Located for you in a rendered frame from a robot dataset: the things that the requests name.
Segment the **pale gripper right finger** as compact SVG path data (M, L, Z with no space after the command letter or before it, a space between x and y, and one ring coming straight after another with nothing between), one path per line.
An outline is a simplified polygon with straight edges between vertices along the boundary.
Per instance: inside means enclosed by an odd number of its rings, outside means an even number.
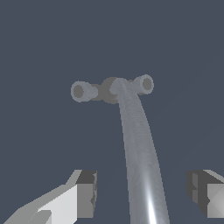
M224 219L224 177L212 170L185 173L185 190L207 218Z

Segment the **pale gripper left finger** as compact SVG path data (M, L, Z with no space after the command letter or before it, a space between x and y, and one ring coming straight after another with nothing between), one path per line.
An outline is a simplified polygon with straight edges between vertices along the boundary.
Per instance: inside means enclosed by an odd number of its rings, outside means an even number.
M21 206L4 224L74 224L93 218L97 171L74 170L68 181Z

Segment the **grey faucet base body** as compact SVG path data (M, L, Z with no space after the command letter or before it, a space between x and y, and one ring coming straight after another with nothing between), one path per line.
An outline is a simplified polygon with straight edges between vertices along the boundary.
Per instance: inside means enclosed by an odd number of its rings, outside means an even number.
M99 84L91 84L93 89L92 101L105 101L119 105L131 105L139 94L142 93L141 78L133 81L124 78L109 77Z

